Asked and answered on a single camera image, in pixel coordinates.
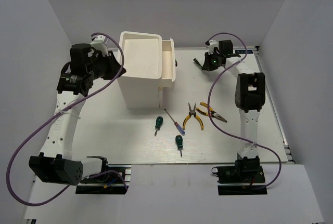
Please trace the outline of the small black precision screwdriver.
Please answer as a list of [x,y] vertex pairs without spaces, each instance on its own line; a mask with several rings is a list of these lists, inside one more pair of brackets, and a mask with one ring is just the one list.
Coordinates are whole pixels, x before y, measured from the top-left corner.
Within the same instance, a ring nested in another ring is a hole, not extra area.
[[193,62],[196,64],[196,66],[198,68],[202,69],[202,65],[200,64],[200,62],[196,58],[193,59]]

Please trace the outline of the white drawer cabinet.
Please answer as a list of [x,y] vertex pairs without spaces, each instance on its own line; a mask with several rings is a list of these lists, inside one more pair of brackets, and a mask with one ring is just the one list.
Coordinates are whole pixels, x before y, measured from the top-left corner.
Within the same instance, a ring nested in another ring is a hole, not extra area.
[[123,31],[120,46],[126,72],[118,84],[128,109],[158,109],[162,78],[162,37]]

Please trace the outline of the white top drawer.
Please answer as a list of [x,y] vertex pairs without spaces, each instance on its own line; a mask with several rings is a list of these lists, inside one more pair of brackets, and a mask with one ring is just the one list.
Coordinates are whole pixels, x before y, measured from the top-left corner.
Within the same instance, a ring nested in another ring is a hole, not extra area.
[[176,59],[174,40],[162,41],[162,77],[160,87],[172,87],[176,80]]

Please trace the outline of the yellow orange long pliers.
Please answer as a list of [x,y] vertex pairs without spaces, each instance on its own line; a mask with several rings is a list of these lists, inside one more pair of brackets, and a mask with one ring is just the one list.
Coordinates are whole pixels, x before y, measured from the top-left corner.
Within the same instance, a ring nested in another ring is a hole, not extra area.
[[205,110],[200,109],[199,107],[196,107],[196,110],[198,113],[204,115],[204,116],[210,116],[212,118],[215,118],[219,121],[222,121],[224,123],[227,123],[227,120],[219,115],[217,112],[215,112],[211,107],[208,107],[208,105],[205,102],[200,102],[200,105],[205,108]]

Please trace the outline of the green stubby screwdriver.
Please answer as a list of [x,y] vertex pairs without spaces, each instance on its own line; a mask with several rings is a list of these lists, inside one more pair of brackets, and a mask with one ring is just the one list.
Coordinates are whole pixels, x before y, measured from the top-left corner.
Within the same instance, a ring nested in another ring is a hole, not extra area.
[[182,157],[183,156],[182,155],[182,149],[183,149],[183,137],[182,137],[182,135],[177,135],[175,137],[175,142],[176,142],[178,150],[180,151],[180,155]]
[[156,123],[155,123],[155,133],[154,133],[154,136],[157,135],[157,132],[160,130],[162,124],[163,124],[163,117],[158,116],[158,117],[156,118]]

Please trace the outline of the blue handled long screwdriver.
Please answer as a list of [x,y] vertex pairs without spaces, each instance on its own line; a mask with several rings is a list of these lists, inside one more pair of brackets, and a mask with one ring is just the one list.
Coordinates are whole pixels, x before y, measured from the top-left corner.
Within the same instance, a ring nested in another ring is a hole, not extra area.
[[170,115],[170,113],[166,109],[164,109],[164,111],[167,113],[167,115],[169,116],[169,118],[172,120],[173,124],[175,125],[175,127],[179,131],[179,133],[184,136],[185,135],[185,131],[180,126],[180,124],[177,121],[174,120],[174,118]]

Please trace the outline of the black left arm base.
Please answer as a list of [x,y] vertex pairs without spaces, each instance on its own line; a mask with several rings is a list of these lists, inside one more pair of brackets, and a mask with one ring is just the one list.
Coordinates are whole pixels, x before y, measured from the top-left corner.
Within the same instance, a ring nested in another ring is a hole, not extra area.
[[75,193],[81,195],[125,195],[131,180],[131,165],[108,165],[107,173],[83,179]]

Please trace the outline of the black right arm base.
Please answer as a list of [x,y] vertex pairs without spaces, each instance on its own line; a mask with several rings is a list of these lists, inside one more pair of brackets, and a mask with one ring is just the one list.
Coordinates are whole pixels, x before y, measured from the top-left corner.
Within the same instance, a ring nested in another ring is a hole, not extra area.
[[219,196],[267,195],[263,168],[258,156],[238,158],[232,166],[215,166]]

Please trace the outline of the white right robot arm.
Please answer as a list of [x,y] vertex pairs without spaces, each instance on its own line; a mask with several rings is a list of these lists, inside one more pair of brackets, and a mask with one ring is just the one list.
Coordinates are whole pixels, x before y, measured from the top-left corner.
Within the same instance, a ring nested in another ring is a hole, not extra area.
[[243,61],[240,54],[234,53],[231,40],[206,42],[204,71],[214,71],[219,67],[228,69],[236,78],[235,105],[240,115],[240,136],[249,140],[237,152],[235,165],[227,169],[218,169],[223,176],[221,183],[250,182],[260,170],[260,159],[257,151],[258,119],[265,104],[265,75],[255,72]]

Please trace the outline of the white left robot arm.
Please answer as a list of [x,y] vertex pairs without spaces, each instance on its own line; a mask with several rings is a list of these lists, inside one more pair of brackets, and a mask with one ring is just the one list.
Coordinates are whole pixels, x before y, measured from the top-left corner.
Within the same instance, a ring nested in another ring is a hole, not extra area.
[[89,176],[104,182],[110,176],[107,159],[88,156],[82,161],[74,161],[73,138],[93,81],[112,80],[126,70],[104,43],[74,44],[70,58],[61,70],[57,85],[56,118],[51,121],[39,155],[30,157],[29,167],[42,182],[76,186]]

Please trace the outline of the blue right corner label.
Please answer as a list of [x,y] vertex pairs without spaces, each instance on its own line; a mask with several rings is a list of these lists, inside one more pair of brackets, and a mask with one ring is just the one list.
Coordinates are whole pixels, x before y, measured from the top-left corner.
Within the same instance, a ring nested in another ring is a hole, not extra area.
[[238,49],[235,50],[235,53],[240,55],[253,54],[253,50]]

